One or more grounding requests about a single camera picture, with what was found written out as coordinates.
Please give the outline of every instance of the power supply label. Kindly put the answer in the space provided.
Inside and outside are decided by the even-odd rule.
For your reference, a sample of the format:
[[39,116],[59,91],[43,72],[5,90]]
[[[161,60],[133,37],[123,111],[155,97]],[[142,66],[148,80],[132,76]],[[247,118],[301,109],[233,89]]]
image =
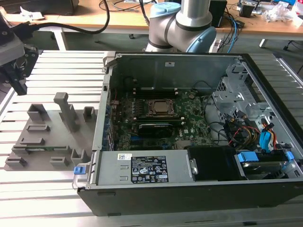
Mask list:
[[169,181],[165,156],[132,157],[133,183],[166,183]]

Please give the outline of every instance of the motherboard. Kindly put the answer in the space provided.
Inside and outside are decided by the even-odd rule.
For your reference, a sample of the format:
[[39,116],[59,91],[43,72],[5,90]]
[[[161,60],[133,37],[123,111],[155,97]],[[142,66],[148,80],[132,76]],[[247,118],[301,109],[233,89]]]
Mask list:
[[201,100],[195,91],[124,93],[112,102],[114,150],[184,149],[212,144]]

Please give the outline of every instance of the blue plastic latch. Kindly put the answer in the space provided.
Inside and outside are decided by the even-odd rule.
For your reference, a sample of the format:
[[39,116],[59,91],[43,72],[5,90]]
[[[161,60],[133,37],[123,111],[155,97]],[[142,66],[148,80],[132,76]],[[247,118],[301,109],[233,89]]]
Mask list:
[[179,12],[181,5],[175,2],[162,2],[151,7],[150,18],[163,17]]
[[76,166],[74,168],[74,174],[75,175],[84,175],[85,174],[86,167],[85,166]]
[[266,153],[270,153],[270,150],[268,148],[270,138],[271,138],[271,134],[268,131],[261,132],[259,144],[260,144],[260,147],[263,150],[265,150]]
[[254,151],[243,151],[238,154],[240,162],[258,162],[259,159]]
[[287,156],[289,161],[294,159],[294,155],[292,154],[291,151],[286,152],[286,156]]

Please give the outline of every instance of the blue cable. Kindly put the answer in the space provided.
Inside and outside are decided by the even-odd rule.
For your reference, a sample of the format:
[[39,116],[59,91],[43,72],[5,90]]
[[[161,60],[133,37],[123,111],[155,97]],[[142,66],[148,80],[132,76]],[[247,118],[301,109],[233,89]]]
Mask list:
[[230,19],[233,22],[233,24],[235,26],[235,33],[233,34],[232,43],[231,43],[227,53],[229,53],[231,51],[231,49],[233,48],[233,45],[234,45],[234,42],[235,42],[235,39],[236,39],[236,34],[237,34],[237,24],[236,24],[235,20],[230,18],[230,17],[228,17],[228,19]]

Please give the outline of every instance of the floor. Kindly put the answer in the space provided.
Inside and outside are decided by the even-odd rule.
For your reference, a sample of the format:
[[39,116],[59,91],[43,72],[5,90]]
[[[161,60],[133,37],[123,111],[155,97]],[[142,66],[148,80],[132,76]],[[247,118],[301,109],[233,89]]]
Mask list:
[[[69,50],[90,50],[90,51],[129,51],[140,52],[146,47],[148,42],[147,35],[134,35],[135,39],[130,39],[127,34],[99,34],[87,35],[81,33],[66,33],[66,40]],[[288,51],[283,47],[288,41],[270,40],[266,48],[259,48],[261,40],[243,39],[241,35],[235,43],[232,53],[278,53],[295,71],[298,71],[303,64],[303,42],[302,45],[290,45]],[[56,41],[51,38],[51,32],[35,32],[34,37],[27,41],[40,50],[58,50]],[[0,90],[8,92],[9,88],[0,84]],[[0,91],[0,102],[5,97],[5,93]]]

